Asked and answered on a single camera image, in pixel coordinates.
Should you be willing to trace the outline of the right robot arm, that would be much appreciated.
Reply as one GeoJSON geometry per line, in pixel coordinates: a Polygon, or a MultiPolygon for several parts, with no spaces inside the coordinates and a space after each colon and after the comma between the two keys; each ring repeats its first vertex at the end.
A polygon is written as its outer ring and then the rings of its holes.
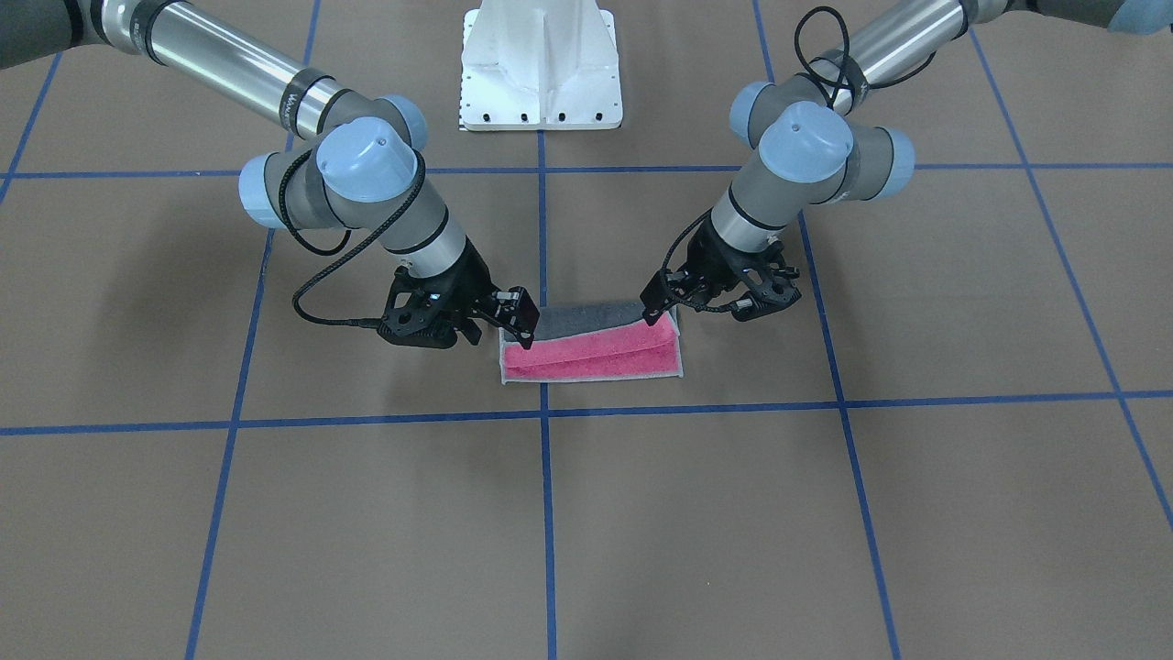
{"type": "Polygon", "coordinates": [[[405,97],[369,98],[189,1],[5,1],[4,68],[106,46],[194,79],[296,142],[240,169],[248,216],[285,231],[328,267],[292,297],[314,325],[364,327],[398,346],[477,343],[481,324],[533,345],[540,309],[527,290],[496,287],[465,229],[432,188],[422,113],[405,97]],[[372,244],[394,256],[380,317],[323,318],[301,297],[372,244]]]}

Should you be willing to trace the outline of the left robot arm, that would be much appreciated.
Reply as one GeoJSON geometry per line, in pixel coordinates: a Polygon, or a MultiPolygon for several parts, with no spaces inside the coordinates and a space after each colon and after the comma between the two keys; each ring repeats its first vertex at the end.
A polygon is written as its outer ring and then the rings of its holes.
{"type": "Polygon", "coordinates": [[[746,322],[799,301],[784,229],[809,205],[899,193],[915,170],[904,132],[850,124],[850,113],[872,91],[913,79],[972,26],[1013,11],[1135,35],[1169,27],[1168,1],[901,1],[856,34],[842,29],[836,49],[801,59],[792,79],[738,93],[728,124],[750,161],[680,234],[682,266],[663,264],[642,290],[644,322],[674,306],[746,322]]]}

